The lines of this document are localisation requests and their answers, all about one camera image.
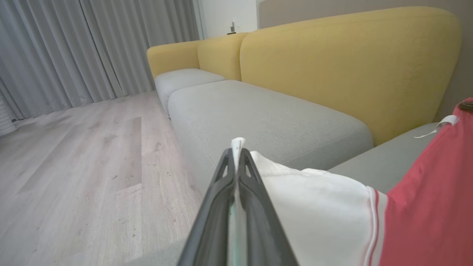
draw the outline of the black plastic frame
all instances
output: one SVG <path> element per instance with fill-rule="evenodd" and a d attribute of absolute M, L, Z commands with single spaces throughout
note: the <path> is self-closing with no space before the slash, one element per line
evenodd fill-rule
<path fill-rule="evenodd" d="M 242 149 L 238 177 L 231 149 L 223 152 L 195 219 L 179 266 L 227 264 L 228 212 L 234 201 L 235 182 L 246 211 L 248 266 L 296 266 L 297 260 L 274 210 L 258 169 L 247 149 Z"/>

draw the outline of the white label tag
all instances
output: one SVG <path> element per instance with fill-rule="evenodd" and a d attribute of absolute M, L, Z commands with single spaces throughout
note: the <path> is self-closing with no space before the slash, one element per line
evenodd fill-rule
<path fill-rule="evenodd" d="M 457 122 L 458 122 L 458 118 L 456 117 L 456 115 L 447 115 L 447 116 L 445 116 L 444 119 L 442 119 L 442 121 L 440 121 L 437 124 L 437 127 L 434 129 L 434 131 L 430 132 L 429 134 L 425 134 L 423 136 L 414 137 L 414 138 L 420 139 L 420 138 L 423 138 L 423 137 L 428 136 L 430 134 L 437 133 L 438 131 L 440 131 L 442 129 L 442 127 L 446 126 L 447 124 L 455 125 Z"/>

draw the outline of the white wall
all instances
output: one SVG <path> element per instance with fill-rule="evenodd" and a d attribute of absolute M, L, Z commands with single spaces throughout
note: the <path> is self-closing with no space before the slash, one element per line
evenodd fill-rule
<path fill-rule="evenodd" d="M 258 28 L 256 0 L 197 0 L 202 20 L 203 37 L 213 38 L 230 32 L 231 20 L 236 32 L 251 32 Z"/>

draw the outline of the gray wall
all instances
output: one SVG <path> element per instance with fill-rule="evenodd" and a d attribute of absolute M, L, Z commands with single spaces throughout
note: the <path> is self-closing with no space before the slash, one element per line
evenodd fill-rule
<path fill-rule="evenodd" d="M 458 102 L 473 97 L 473 0 L 266 0 L 259 6 L 259 27 L 403 6 L 430 6 L 448 10 L 462 23 L 462 51 L 440 104 L 436 116 L 438 121 L 451 114 Z"/>

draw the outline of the white cloth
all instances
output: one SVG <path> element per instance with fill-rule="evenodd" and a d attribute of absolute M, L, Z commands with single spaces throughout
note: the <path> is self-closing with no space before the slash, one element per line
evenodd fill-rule
<path fill-rule="evenodd" d="M 256 151 L 251 155 L 300 265 L 370 264 L 381 222 L 374 189 L 327 171 L 291 169 Z"/>

